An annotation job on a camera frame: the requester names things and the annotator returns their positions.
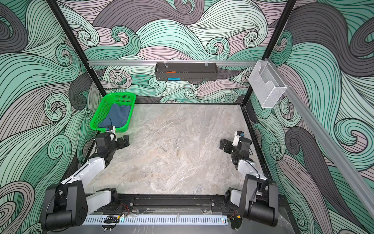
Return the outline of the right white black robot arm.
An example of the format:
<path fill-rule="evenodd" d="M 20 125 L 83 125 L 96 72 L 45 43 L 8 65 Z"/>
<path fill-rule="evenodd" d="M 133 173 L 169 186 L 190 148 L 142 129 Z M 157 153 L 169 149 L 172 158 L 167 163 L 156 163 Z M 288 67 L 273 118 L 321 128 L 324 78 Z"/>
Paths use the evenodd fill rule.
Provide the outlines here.
<path fill-rule="evenodd" d="M 247 139 L 239 140 L 236 145 L 227 139 L 220 140 L 220 149 L 231 155 L 235 169 L 243 177 L 241 190 L 229 188 L 226 191 L 224 205 L 242 218 L 275 227 L 279 219 L 278 185 L 257 169 L 250 158 L 248 144 Z"/>

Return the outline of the green plastic basket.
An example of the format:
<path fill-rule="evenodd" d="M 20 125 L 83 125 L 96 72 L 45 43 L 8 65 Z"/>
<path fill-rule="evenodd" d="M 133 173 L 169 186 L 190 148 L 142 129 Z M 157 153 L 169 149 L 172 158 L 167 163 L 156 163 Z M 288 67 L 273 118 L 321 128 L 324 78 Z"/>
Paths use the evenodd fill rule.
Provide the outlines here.
<path fill-rule="evenodd" d="M 118 105 L 130 105 L 131 110 L 130 110 L 130 115 L 128 118 L 128 122 L 125 126 L 121 128 L 116 128 L 117 132 L 126 132 L 128 130 L 128 127 L 130 125 L 130 120 L 131 116 L 134 110 L 134 105 L 136 101 L 136 95 L 134 93 L 111 93 L 107 94 L 106 96 L 103 97 L 101 100 L 91 122 L 90 122 L 90 128 L 92 130 L 100 131 L 100 132 L 105 132 L 105 128 L 99 128 L 98 125 L 101 122 L 103 118 L 107 116 L 109 113 L 111 107 L 113 104 L 118 104 Z"/>

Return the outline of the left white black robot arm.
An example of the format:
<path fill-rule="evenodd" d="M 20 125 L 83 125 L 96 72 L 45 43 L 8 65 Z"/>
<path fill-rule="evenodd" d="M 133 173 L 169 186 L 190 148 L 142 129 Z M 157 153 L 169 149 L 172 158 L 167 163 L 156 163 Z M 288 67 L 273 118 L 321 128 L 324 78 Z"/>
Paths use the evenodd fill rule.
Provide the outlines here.
<path fill-rule="evenodd" d="M 117 138 L 113 132 L 100 133 L 94 139 L 95 152 L 86 163 L 59 184 L 45 191 L 40 222 L 42 230 L 61 232 L 80 226 L 86 217 L 105 206 L 127 208 L 119 201 L 116 188 L 106 188 L 87 196 L 86 186 L 112 161 L 116 150 L 130 145 L 130 137 Z"/>

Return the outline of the blue t-shirt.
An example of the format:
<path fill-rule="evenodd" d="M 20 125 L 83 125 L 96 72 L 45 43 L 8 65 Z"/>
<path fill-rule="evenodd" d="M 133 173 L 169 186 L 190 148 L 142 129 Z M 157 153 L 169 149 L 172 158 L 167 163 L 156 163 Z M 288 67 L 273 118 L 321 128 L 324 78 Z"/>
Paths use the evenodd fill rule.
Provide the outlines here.
<path fill-rule="evenodd" d="M 105 118 L 101 120 L 98 127 L 105 128 L 107 126 L 114 126 L 115 128 L 121 128 L 128 122 L 130 115 L 130 105 L 118 105 L 113 104 L 109 113 Z"/>

